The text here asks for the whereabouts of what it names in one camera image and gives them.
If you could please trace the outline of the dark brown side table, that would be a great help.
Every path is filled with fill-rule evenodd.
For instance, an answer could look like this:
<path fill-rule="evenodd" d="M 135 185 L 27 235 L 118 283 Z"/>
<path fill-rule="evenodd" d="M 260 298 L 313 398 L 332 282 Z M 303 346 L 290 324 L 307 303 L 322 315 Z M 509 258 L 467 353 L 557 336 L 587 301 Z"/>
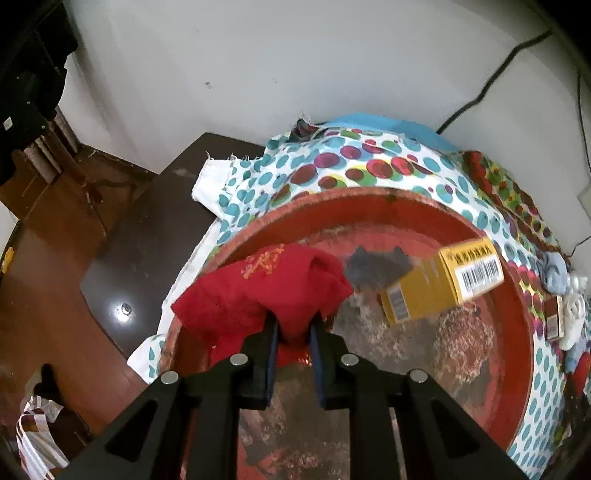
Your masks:
<path fill-rule="evenodd" d="M 205 160 L 262 154 L 263 147 L 256 144 L 201 135 L 150 183 L 108 234 L 80 291 L 93 318 L 125 358 L 156 333 L 162 301 L 214 221 L 214 214 L 191 198 Z"/>

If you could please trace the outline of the yellow medicine box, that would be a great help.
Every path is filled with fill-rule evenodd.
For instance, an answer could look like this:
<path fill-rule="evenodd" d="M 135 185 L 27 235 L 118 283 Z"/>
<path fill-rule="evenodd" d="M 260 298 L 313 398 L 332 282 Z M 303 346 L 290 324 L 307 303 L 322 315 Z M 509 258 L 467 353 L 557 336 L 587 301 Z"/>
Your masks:
<path fill-rule="evenodd" d="M 443 247 L 380 292 L 389 323 L 401 324 L 461 306 L 504 282 L 501 259 L 487 237 Z"/>

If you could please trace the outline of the blue mat under cloth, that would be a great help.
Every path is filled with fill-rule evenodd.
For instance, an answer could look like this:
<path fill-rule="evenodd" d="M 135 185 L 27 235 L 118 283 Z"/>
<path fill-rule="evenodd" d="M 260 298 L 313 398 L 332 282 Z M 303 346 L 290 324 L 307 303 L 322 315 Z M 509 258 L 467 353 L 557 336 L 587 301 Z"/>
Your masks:
<path fill-rule="evenodd" d="M 383 131 L 394 134 L 401 134 L 412 138 L 432 150 L 442 152 L 459 152 L 460 148 L 450 143 L 443 136 L 437 134 L 430 127 L 401 119 L 393 119 L 385 116 L 353 113 L 342 115 L 335 119 L 322 122 L 325 127 L 351 127 L 361 130 Z"/>

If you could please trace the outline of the white sock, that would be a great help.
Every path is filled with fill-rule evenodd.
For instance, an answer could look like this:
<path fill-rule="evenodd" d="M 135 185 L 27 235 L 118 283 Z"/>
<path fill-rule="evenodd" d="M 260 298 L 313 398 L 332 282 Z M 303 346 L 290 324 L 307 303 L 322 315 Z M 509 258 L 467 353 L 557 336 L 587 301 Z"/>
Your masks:
<path fill-rule="evenodd" d="M 559 347 L 562 351 L 569 351 L 581 337 L 587 315 L 586 291 L 589 279 L 568 272 L 562 273 L 559 279 L 564 324 L 564 335 L 559 339 Z"/>

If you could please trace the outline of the white striped shopping bag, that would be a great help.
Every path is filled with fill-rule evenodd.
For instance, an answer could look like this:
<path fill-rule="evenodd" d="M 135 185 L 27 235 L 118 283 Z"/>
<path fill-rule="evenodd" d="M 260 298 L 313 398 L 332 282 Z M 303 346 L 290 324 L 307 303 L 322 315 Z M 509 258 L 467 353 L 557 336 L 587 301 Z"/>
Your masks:
<path fill-rule="evenodd" d="M 16 423 L 16 441 L 21 467 L 32 480 L 54 480 L 69 465 L 49 427 L 63 406 L 53 400 L 31 396 Z"/>

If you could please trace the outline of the blue sock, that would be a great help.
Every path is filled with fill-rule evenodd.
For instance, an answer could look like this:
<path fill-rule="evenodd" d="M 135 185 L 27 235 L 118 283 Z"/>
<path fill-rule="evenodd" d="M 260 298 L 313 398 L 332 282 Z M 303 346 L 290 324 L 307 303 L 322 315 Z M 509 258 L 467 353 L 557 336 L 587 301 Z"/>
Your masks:
<path fill-rule="evenodd" d="M 538 270 L 544 289 L 552 295 L 564 295 L 569 286 L 565 259 L 559 252 L 543 252 L 538 259 Z"/>

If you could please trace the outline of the white wall socket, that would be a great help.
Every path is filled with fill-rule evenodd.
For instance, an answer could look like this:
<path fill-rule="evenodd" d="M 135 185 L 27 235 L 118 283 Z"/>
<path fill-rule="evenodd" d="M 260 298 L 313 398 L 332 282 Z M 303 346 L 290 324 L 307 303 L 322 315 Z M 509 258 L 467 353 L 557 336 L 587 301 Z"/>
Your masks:
<path fill-rule="evenodd" d="M 578 200 L 588 218 L 591 218 L 591 182 L 578 194 Z"/>

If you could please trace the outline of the red candy wrapper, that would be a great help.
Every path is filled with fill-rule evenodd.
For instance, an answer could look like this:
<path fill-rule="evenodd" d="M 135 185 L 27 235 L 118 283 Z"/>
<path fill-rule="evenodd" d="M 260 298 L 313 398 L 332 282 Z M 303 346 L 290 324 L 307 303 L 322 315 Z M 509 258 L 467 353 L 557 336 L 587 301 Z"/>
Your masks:
<path fill-rule="evenodd" d="M 544 302 L 546 340 L 554 342 L 564 337 L 563 298 L 553 296 Z"/>

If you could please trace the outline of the red sock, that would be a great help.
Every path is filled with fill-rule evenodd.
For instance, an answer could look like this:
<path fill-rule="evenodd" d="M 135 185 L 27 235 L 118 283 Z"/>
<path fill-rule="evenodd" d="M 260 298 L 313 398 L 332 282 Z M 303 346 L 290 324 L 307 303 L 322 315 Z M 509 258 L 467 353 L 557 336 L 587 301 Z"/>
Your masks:
<path fill-rule="evenodd" d="M 315 314 L 335 316 L 352 294 L 337 257 L 301 244 L 277 244 L 197 278 L 171 310 L 213 364 L 238 353 L 273 313 L 280 329 L 277 365 L 283 367 L 308 356 L 305 336 Z"/>

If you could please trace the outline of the colourful polka dot cloth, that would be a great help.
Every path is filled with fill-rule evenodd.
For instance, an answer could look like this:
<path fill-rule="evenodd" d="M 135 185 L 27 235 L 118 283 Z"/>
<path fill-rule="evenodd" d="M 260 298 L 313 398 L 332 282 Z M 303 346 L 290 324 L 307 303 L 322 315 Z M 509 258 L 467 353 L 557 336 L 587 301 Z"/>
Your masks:
<path fill-rule="evenodd" d="M 270 139 L 259 158 L 208 159 L 191 198 L 214 214 L 214 222 L 172 283 L 156 333 L 130 355 L 129 367 L 146 382 L 155 379 L 172 304 L 205 261 L 249 222 L 301 196 L 351 187 L 397 188 L 434 199 L 487 235 L 518 269 L 536 331 L 534 380 L 509 454 L 529 477 L 540 478 L 557 447 L 569 361 L 544 337 L 541 302 L 550 293 L 542 286 L 538 259 L 543 252 L 561 251 L 532 198 L 501 165 L 477 151 L 448 153 L 401 134 L 314 126 L 304 137 Z"/>

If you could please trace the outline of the red round tray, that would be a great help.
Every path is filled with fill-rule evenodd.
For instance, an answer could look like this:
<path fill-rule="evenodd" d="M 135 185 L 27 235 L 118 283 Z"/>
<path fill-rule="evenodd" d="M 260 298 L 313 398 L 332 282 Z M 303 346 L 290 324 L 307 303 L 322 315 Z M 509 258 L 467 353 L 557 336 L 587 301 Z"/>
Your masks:
<path fill-rule="evenodd" d="M 342 261 L 353 295 L 339 308 L 335 332 L 377 366 L 432 374 L 502 447 L 514 439 L 532 377 L 533 344 L 512 276 L 482 297 L 434 315 L 390 324 L 378 291 L 438 249 L 477 237 L 452 209 L 397 189 L 361 188 L 308 195 L 270 211 L 228 242 L 207 271 L 260 248 L 300 243 Z M 280 369 L 263 412 L 242 413 L 238 474 L 243 479 L 346 479 L 346 415 L 312 401 L 304 361 Z"/>

